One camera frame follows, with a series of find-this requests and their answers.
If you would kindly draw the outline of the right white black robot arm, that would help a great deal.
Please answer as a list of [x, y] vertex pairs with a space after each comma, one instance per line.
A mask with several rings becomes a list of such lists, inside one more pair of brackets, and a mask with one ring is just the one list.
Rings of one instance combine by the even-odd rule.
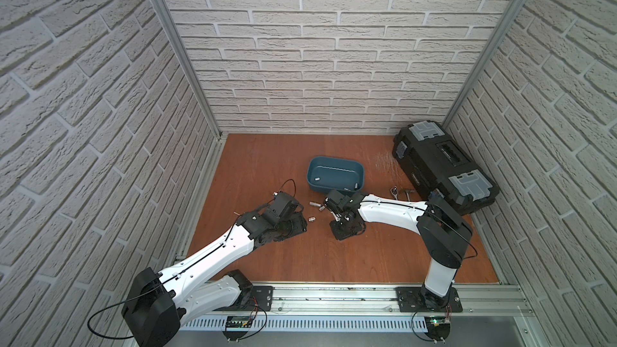
[[454, 309], [452, 302], [456, 294], [452, 285], [467, 258], [467, 250], [472, 247], [472, 228], [444, 198], [437, 195], [427, 202], [403, 202], [374, 194], [348, 196], [330, 191], [321, 207], [333, 215], [329, 226], [339, 241], [363, 234], [368, 223], [382, 223], [418, 234], [431, 263], [419, 289], [416, 310]]

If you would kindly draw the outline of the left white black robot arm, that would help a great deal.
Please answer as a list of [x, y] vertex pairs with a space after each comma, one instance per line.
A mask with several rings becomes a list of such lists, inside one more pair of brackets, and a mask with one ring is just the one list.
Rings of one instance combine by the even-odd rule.
[[194, 255], [161, 271], [138, 273], [128, 297], [118, 304], [129, 337], [139, 346], [164, 346], [186, 323], [247, 303], [252, 283], [242, 272], [231, 271], [219, 280], [213, 276], [259, 247], [305, 233], [303, 210], [294, 194], [277, 191]]

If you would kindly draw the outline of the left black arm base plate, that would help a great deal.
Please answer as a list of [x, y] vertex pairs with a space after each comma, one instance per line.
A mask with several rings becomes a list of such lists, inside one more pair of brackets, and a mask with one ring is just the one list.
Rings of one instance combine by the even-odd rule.
[[216, 312], [251, 311], [260, 307], [269, 312], [273, 302], [274, 287], [271, 285], [254, 285], [250, 292], [241, 292], [236, 302], [228, 307], [217, 308]]

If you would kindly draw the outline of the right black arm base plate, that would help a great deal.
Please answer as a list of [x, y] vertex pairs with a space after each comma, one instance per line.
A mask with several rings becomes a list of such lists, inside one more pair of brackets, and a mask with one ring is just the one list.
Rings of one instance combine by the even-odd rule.
[[454, 287], [448, 289], [445, 297], [439, 297], [422, 287], [397, 287], [395, 289], [401, 313], [462, 313], [460, 296]]

